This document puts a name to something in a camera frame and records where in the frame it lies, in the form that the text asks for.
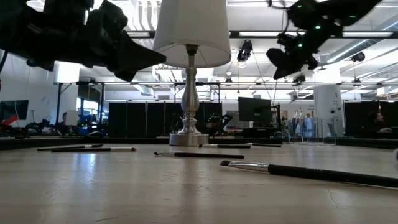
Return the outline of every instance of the table lamp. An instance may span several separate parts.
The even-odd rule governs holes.
[[[181,100],[183,129],[170,134],[172,146],[208,144],[208,135],[196,129],[199,109],[197,68],[212,68],[231,61],[225,0],[164,0],[160,7],[154,50],[167,57],[165,64],[186,68]]]

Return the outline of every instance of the table surface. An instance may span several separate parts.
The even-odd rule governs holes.
[[[0,152],[1,223],[397,223],[398,190],[219,166],[158,151],[244,154],[245,161],[398,177],[391,150],[285,144],[137,152]]]

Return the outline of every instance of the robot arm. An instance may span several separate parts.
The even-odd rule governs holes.
[[[233,119],[234,117],[232,117],[231,115],[224,115],[220,118],[220,120],[223,121],[222,125],[221,125],[221,129],[224,129],[225,126]]]
[[[43,12],[26,2],[0,0],[0,48],[26,58],[28,66],[49,71],[55,61],[101,66],[130,82],[138,70],[166,61],[131,40],[124,30],[127,17],[107,0],[90,12],[94,0],[46,0]]]
[[[341,37],[344,26],[351,26],[367,15],[381,0],[298,0],[286,9],[295,27],[306,30],[304,35],[278,35],[278,44],[285,47],[269,49],[267,56],[277,67],[274,79],[301,71],[304,64],[313,70],[318,62],[312,54],[331,36]]]

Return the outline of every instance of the brush bristles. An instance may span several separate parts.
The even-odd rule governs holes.
[[[229,163],[230,163],[231,161],[221,161],[221,163],[220,163],[220,165],[221,166],[229,166]]]

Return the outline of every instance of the brush handle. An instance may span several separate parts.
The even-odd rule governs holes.
[[[301,177],[315,180],[328,180],[335,182],[347,182],[352,184],[366,184],[382,187],[398,187],[398,179],[379,177],[375,175],[353,174],[332,170],[309,169],[303,167],[291,167],[269,164],[268,172],[274,175],[289,177]]]
[[[51,152],[129,152],[135,151],[136,149],[131,147],[120,147],[120,148],[88,148],[88,149],[52,149]]]
[[[91,148],[98,148],[102,147],[103,144],[96,144],[96,145],[91,145]],[[89,149],[90,147],[88,146],[68,146],[68,147],[56,147],[56,148],[48,148],[48,149],[37,149],[37,151],[50,151],[50,150],[56,150],[56,149]]]
[[[281,145],[271,145],[271,144],[259,144],[253,143],[252,146],[262,146],[262,147],[282,147]]]
[[[174,153],[174,156],[177,156],[177,157],[199,157],[199,158],[244,159],[243,155],[205,154],[205,153],[189,153],[189,152],[176,152],[176,153]]]
[[[251,146],[242,146],[242,145],[217,145],[219,149],[250,149]]]

